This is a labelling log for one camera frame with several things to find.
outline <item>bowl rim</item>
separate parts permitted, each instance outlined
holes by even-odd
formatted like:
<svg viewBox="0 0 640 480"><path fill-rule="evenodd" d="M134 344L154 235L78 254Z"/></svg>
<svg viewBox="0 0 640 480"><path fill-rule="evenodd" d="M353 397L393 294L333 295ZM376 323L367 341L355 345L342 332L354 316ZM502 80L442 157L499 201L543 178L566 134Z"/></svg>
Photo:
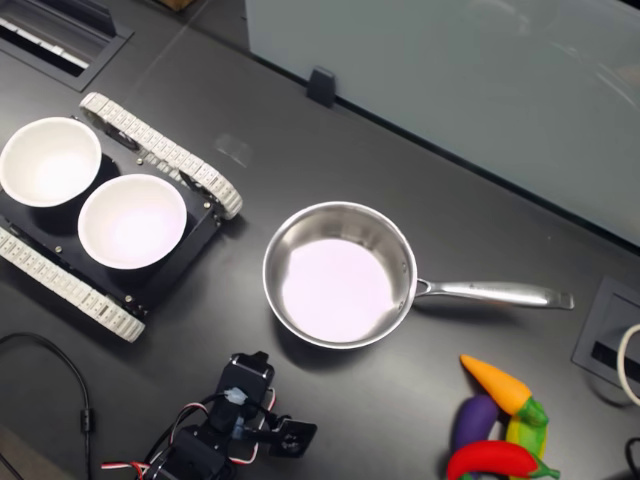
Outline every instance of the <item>bowl rim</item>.
<svg viewBox="0 0 640 480"><path fill-rule="evenodd" d="M63 200L42 201L42 200L34 200L33 198L27 198L13 188L11 183L7 181L8 177L5 175L5 166L7 164L10 151L13 148L14 144L17 141L21 140L21 138L24 135L28 134L30 130L33 130L34 128L40 127L47 123L64 123L67 125L73 125L74 127L77 127L79 131L81 131L88 138L91 139L91 142L93 143L93 147L94 147L94 156L92 159L94 164L93 165L94 171L92 172L91 180L84 185L78 185L78 188L74 190L73 195L69 195ZM56 207L58 205L62 205L63 203L66 203L69 200L77 197L82 192L84 192L87 188L89 188L89 186L93 183L96 176L98 175L98 171L100 170L100 165L101 165L101 159L102 159L102 148L100 146L100 140L98 139L98 136L95 134L95 132L91 130L87 125L85 125L84 123L78 120L74 120L72 118L66 118L66 117L41 118L40 120L35 120L31 123L28 123L20 127L11 136L11 138L9 138L6 145L2 149L2 152L0 153L0 187L4 189L5 192L7 192L7 195L9 195L15 201L22 203L23 205L27 205L29 207L38 207L38 208Z"/></svg>
<svg viewBox="0 0 640 480"><path fill-rule="evenodd" d="M171 248L168 248L167 251L162 256L159 256L155 260L132 264L130 262L112 261L110 259L106 259L102 255L100 255L98 252L96 252L96 250L92 247L91 242L88 239L88 236L86 233L86 228L88 225L88 218L87 218L88 211L91 208L91 206L95 203L96 199L99 196L101 196L106 190L113 187L113 185L116 185L118 183L125 183L125 182L135 182L140 180L141 178L144 178L144 180L147 182L152 182L152 183L156 183L157 185L161 185L167 192L171 194L171 196L174 197L174 199L176 199L176 204L180 204L182 206L182 208L180 208L180 218L179 218L179 223L182 225L182 229L180 229L180 234L179 235L176 234L175 241L171 242ZM176 187L174 187L168 181L162 178L158 178L153 175L148 175L143 173L136 173L131 175L122 175L120 177L111 179L103 183L102 185L100 185L94 192L91 193L91 195L89 195L89 198L87 198L87 200L85 201L84 205L82 206L82 210L80 210L80 215L78 216L78 237L80 238L80 243L82 244L82 247L84 248L85 252L87 252L87 255L89 255L91 258L93 258L96 262L100 263L101 265L104 265L109 268L115 268L118 270L136 270L139 268L148 267L149 265L153 265L154 263L162 260L164 257L169 255L169 253L171 253L176 248L176 246L180 243L180 240L182 240L182 236L184 234L184 230L186 226L187 226L187 205L184 201L184 198L182 198L182 195L176 189Z"/></svg>

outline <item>orange toy carrot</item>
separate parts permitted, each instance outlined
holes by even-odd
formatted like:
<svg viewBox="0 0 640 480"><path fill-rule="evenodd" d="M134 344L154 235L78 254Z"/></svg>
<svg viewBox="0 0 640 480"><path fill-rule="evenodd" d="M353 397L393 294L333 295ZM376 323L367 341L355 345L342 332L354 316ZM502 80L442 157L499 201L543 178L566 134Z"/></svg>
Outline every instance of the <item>orange toy carrot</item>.
<svg viewBox="0 0 640 480"><path fill-rule="evenodd" d="M529 387L520 380L469 355L460 355L460 361L509 415L517 415L531 425L546 425L549 422L544 410L531 396Z"/></svg>

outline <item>purple toy eggplant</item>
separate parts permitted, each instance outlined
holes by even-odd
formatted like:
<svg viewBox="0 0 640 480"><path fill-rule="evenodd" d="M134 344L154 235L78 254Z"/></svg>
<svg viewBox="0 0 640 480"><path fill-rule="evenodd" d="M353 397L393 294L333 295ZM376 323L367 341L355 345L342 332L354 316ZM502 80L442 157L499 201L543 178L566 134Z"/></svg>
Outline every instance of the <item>purple toy eggplant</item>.
<svg viewBox="0 0 640 480"><path fill-rule="evenodd" d="M453 430L451 453L471 443L486 440L498 420L498 405L489 395L476 395L462 404Z"/></svg>

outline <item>robotic arm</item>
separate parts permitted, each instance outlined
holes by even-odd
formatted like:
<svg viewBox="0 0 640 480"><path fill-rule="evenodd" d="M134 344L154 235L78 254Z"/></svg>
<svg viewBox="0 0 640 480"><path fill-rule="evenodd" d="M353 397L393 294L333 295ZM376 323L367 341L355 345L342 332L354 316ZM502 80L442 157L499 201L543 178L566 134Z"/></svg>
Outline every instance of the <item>robotic arm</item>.
<svg viewBox="0 0 640 480"><path fill-rule="evenodd" d="M145 480L230 480L235 468L229 459L234 443L270 445L269 454L300 458L317 426L278 417L262 404L275 371L264 352L236 354L225 367L215 391L214 405L202 425L185 427L153 460ZM264 416L268 430L247 426Z"/></svg>

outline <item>stainless steel saucepan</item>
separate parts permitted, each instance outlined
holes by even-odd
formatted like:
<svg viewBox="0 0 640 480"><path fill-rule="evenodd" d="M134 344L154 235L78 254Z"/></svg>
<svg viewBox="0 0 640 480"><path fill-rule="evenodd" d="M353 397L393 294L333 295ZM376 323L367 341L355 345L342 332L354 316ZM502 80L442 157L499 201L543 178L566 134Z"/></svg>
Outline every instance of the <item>stainless steel saucepan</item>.
<svg viewBox="0 0 640 480"><path fill-rule="evenodd" d="M371 208L347 202L314 205L289 218L269 243L263 282L271 308L289 330L333 349L387 336L413 300L427 295L573 308L571 294L534 285L419 279L398 227Z"/></svg>

